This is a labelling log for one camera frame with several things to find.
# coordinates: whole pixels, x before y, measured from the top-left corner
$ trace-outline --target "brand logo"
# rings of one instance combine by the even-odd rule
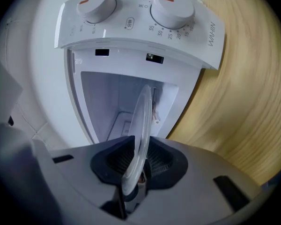
[[[215,24],[213,22],[210,23],[210,32],[209,32],[209,44],[208,46],[214,46],[214,33],[215,33]]]

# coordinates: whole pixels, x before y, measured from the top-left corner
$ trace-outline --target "light wood table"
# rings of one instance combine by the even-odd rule
[[[281,169],[281,24],[265,0],[203,1],[225,21],[221,67],[202,71],[168,138],[263,184]]]

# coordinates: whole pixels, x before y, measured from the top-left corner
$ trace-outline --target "white knob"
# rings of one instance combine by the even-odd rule
[[[116,0],[80,0],[77,12],[89,23],[99,23],[108,18],[116,8]]]
[[[191,0],[153,0],[151,15],[165,28],[178,29],[192,20],[195,10]]]

